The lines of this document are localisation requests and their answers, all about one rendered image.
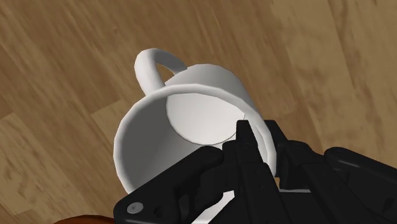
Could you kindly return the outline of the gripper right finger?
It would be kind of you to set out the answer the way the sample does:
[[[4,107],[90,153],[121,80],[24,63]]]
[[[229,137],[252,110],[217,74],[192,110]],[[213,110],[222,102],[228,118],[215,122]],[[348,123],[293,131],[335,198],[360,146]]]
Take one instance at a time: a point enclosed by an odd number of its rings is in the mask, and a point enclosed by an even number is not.
[[[343,147],[322,155],[267,120],[284,193],[313,197],[329,224],[397,224],[397,168]]]

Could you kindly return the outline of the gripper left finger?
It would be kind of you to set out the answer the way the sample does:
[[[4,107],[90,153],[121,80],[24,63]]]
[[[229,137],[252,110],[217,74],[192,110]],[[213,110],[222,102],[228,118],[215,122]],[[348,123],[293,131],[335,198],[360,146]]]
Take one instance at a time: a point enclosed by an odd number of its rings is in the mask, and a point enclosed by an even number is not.
[[[292,224],[247,121],[222,149],[202,146],[116,203],[115,224],[198,224],[225,192],[234,197],[206,224]]]

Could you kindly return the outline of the white mug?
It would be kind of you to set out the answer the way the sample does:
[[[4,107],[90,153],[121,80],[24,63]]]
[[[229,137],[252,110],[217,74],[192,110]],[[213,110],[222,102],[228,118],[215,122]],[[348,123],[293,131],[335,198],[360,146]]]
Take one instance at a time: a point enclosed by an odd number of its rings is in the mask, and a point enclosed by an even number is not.
[[[275,175],[277,153],[270,130],[231,71],[213,64],[186,66],[157,48],[140,52],[134,70],[144,97],[122,118],[113,148],[127,195],[202,146],[222,149],[237,138],[238,121],[248,122],[262,161]],[[232,191],[225,192],[196,222],[206,224],[233,197]]]

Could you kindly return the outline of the reddish brown rounded object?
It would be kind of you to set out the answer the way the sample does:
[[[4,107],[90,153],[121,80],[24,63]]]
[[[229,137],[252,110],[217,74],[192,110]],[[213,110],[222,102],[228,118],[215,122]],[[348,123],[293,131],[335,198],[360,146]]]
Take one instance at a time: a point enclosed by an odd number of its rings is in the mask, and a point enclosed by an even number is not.
[[[100,215],[81,215],[56,221],[54,224],[115,224],[113,218]]]

